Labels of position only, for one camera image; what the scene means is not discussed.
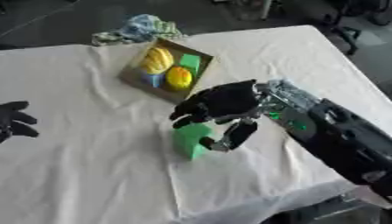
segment wheel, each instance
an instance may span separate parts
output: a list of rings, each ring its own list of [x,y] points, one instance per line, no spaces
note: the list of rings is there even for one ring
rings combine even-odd
[[[380,9],[369,14],[367,20],[374,25],[389,25],[392,20],[392,8],[390,0],[382,0]]]

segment black robotic finger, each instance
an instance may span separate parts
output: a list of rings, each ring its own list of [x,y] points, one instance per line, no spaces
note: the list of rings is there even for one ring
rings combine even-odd
[[[204,147],[206,147],[209,150],[213,149],[213,145],[215,144],[215,140],[213,140],[211,137],[209,136],[203,136],[200,140],[199,140],[199,144],[203,145]]]
[[[39,135],[35,129],[20,122],[12,122],[10,126],[14,136],[37,137]]]
[[[173,124],[173,128],[179,129],[191,123],[204,123],[207,122],[208,120],[209,119],[205,115],[188,115],[176,121]]]
[[[230,126],[221,140],[215,142],[211,137],[204,136],[199,143],[210,151],[232,151],[243,144],[256,130],[256,122],[241,121]]]
[[[10,110],[21,110],[26,109],[29,106],[28,101],[11,101],[0,105],[0,108],[10,109]]]
[[[19,121],[22,123],[28,123],[28,124],[36,124],[37,123],[37,119],[35,119],[34,117],[27,115],[23,112],[14,112],[11,116],[11,118],[15,121]]]
[[[170,119],[173,121],[181,116],[185,116],[189,114],[192,115],[195,112],[197,112],[195,110],[197,110],[200,104],[203,103],[204,95],[206,95],[208,91],[210,90],[203,90],[191,96],[189,99],[181,102],[179,105],[176,106],[174,112],[171,113]]]
[[[257,131],[256,122],[238,122],[233,124],[225,133],[228,141],[228,148],[234,150],[243,144],[255,131]]]

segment floor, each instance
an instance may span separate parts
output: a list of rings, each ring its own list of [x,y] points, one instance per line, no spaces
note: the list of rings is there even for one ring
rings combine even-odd
[[[92,33],[121,27],[127,18],[142,13],[175,21],[183,33],[192,35],[299,25],[304,16],[321,18],[331,11],[319,0],[286,1],[286,14],[273,11],[267,21],[240,21],[232,5],[209,0],[9,0],[7,8],[0,16],[0,43],[13,47],[90,44]],[[392,97],[392,25],[378,27],[364,18],[347,18],[345,23],[364,31],[360,50],[351,58],[353,63]],[[346,47],[336,38],[331,41],[341,49]],[[328,223],[362,223],[358,217],[353,214]]]

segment crumpled fabric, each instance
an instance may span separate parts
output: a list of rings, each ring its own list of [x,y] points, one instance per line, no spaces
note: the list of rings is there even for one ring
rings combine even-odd
[[[154,38],[178,39],[184,36],[174,22],[142,14],[130,18],[119,30],[93,34],[92,43],[94,46],[114,46],[149,42]]]

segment green block in tray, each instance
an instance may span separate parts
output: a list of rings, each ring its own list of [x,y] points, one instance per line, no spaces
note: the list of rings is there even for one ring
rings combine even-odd
[[[199,144],[200,138],[208,137],[211,133],[211,129],[206,125],[193,123],[180,129],[175,129],[173,140],[179,153],[187,158],[195,159],[207,150],[204,146]]]
[[[184,54],[179,61],[179,65],[186,67],[192,73],[193,77],[198,77],[200,67],[200,57],[191,54]]]

